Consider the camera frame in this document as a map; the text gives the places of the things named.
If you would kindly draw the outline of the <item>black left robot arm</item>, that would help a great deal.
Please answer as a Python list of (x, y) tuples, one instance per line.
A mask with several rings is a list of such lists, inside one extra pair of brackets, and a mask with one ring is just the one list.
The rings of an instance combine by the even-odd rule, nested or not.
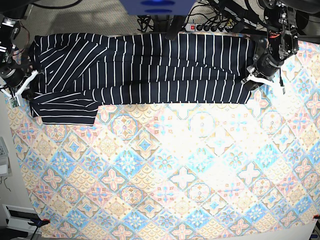
[(284, 94), (282, 78), (273, 81), (273, 77), (281, 72), (285, 60), (299, 50), (296, 10), (279, 0), (259, 0), (258, 3), (264, 8), (264, 20), (260, 24), (266, 29), (266, 38), (257, 42), (253, 63), (246, 68), (247, 77), (242, 83), (249, 91), (268, 85)]

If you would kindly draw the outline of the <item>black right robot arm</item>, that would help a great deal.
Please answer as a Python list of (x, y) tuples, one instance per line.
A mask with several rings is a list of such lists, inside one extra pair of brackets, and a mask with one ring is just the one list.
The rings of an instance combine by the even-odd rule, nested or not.
[(28, 6), (33, 0), (4, 0), (0, 2), (0, 78), (4, 82), (0, 86), (12, 108), (19, 107), (23, 98), (30, 99), (30, 83), (39, 74), (37, 70), (29, 72), (31, 63), (17, 64), (14, 60), (16, 52), (15, 39), (23, 27), (21, 20), (25, 17)]

